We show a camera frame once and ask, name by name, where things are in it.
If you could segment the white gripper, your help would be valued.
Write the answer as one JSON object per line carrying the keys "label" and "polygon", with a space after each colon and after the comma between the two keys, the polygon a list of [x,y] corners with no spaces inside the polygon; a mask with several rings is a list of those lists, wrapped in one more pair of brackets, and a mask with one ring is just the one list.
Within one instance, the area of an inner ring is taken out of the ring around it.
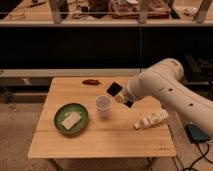
{"label": "white gripper", "polygon": [[122,95],[118,94],[115,96],[115,100],[118,103],[124,103],[126,101],[135,101],[135,96],[132,94],[132,91],[130,90],[129,86],[125,84],[122,88]]}

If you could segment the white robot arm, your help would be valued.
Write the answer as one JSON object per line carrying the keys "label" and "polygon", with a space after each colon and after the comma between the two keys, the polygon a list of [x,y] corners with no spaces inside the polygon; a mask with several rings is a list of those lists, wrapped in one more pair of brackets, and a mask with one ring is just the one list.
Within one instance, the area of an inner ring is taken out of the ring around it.
{"label": "white robot arm", "polygon": [[183,76],[182,64],[166,58],[128,79],[117,99],[119,102],[135,102],[152,96],[183,114],[213,138],[213,101],[182,85]]}

